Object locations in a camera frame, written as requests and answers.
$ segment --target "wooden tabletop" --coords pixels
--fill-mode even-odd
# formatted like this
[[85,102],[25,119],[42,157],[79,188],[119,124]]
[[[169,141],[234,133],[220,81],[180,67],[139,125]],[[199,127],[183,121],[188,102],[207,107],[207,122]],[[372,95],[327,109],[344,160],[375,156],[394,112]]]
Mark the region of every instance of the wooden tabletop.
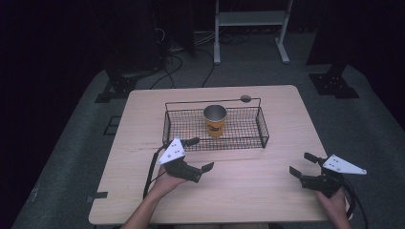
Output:
[[[297,89],[293,86],[133,91],[89,216],[92,224],[125,222],[142,201],[153,153],[162,145],[166,102],[261,98],[269,140],[254,149],[186,152],[184,161],[214,168],[199,183],[186,182],[160,201],[152,223],[228,223],[325,220],[312,191],[301,188],[289,166],[304,175],[320,167],[304,152],[327,157]],[[156,165],[153,177],[157,175]]]

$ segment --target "white metal stand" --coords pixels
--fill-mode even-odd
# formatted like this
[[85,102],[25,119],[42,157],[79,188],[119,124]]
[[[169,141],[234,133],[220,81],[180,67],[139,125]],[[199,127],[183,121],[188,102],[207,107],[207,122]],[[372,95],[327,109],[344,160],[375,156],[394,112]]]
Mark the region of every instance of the white metal stand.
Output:
[[283,63],[289,63],[283,41],[287,31],[288,20],[293,0],[288,0],[287,10],[276,11],[233,11],[220,12],[220,0],[216,1],[215,8],[215,42],[214,42],[214,63],[221,63],[220,54],[220,27],[222,26],[267,26],[281,25],[280,37],[275,39],[277,49]]

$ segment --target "person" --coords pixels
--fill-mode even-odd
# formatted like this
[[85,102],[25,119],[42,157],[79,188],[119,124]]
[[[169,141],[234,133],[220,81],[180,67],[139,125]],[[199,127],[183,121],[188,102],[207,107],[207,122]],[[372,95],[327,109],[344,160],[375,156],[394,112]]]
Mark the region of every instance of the person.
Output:
[[[175,190],[177,186],[187,181],[182,178],[172,177],[168,175],[167,173],[165,173],[164,166],[160,166],[158,174],[159,177],[155,180],[155,183],[149,191],[148,195],[146,195],[145,199],[134,211],[131,217],[129,217],[127,221],[121,226],[121,229],[146,229],[159,201],[168,193]],[[330,223],[333,225],[333,228],[351,228],[348,218],[346,217],[346,200],[345,190],[343,187],[340,188],[336,193],[334,193],[331,198],[325,197],[325,195],[319,191],[314,191],[314,194],[316,196],[316,199],[320,202]],[[264,228],[264,225],[255,224],[251,227]]]

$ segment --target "black wire mesh basket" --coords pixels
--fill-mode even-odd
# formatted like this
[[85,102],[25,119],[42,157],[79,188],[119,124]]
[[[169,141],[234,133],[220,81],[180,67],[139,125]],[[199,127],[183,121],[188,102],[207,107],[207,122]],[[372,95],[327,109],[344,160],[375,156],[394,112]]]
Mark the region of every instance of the black wire mesh basket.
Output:
[[[166,103],[163,144],[170,144],[175,137],[198,137],[199,144],[185,147],[184,150],[190,152],[265,148],[268,130],[260,103],[260,98],[250,97]],[[226,108],[224,133],[219,137],[212,137],[207,133],[203,116],[204,107],[212,104]]]

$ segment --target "yellow cup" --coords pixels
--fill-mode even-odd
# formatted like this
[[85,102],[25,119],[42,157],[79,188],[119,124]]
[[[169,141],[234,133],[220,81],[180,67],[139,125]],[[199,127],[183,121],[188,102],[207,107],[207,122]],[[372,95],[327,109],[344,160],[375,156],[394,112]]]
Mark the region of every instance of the yellow cup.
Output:
[[210,136],[218,137],[224,133],[226,109],[221,105],[210,105],[203,110],[206,130]]

